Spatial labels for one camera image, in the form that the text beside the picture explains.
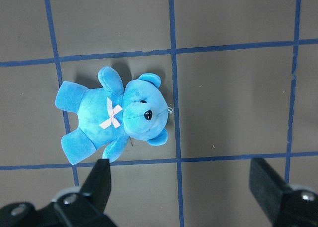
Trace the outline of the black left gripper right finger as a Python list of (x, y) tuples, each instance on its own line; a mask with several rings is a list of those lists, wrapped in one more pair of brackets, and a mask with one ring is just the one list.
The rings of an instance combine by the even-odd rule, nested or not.
[(252, 158), (249, 189), (273, 227), (316, 227), (318, 193), (288, 184), (263, 158)]

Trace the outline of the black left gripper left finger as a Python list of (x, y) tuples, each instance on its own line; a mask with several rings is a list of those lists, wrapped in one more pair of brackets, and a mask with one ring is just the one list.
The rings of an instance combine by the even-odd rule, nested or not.
[(66, 192), (36, 210), (29, 202), (16, 202), (0, 209), (2, 227), (115, 227), (104, 214), (111, 192), (108, 159), (99, 159), (78, 191)]

